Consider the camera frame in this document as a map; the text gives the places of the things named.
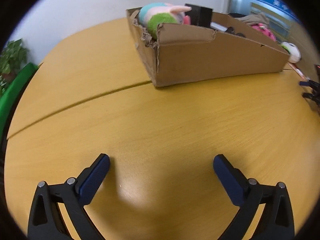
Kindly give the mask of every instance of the table surface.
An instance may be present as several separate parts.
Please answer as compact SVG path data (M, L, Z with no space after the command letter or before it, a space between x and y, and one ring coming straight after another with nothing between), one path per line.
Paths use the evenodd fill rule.
M320 118L301 97L298 75L284 70L155 89L136 52L130 57L121 53L133 47L126 39L121 44L116 35L109 39L114 53L101 59L103 70L88 55L70 53L79 57L74 62L87 58L81 71L87 68L92 83L86 89L72 87L83 85L81 73L73 77L68 64L55 63L57 48L51 52L56 57L46 57L28 86L12 121L15 132L9 136L4 174L8 208L21 228L27 231L39 181L62 183L106 153L111 169L85 207L106 239L217 239L237 212L213 172L217 154L262 184L285 182L299 229L320 189ZM61 53L61 58L69 54ZM64 80L62 88L46 76L58 70L60 76L52 78ZM64 71L71 80L69 99L50 105L45 97L58 100L67 87ZM30 106L27 100L33 100ZM17 128L25 108L36 117ZM62 205L61 210L71 235L79 239Z

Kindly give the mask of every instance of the torn cardboard edge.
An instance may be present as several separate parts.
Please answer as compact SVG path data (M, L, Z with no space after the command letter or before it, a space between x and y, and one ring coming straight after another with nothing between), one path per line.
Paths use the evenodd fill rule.
M156 87L280 72L289 58L287 52L267 36L220 13L213 13L212 21L233 26L235 32L241 32L247 38L193 25L161 24L155 41L138 23L139 10L127 10L129 28Z

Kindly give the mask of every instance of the beige cloth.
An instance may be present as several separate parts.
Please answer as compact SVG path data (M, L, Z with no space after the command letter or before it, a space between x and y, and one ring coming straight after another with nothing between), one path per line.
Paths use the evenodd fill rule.
M266 17L264 13L259 14L251 14L242 18L236 18L237 20L246 23L247 25L255 25L258 23L262 23L265 27L269 27L269 19Z

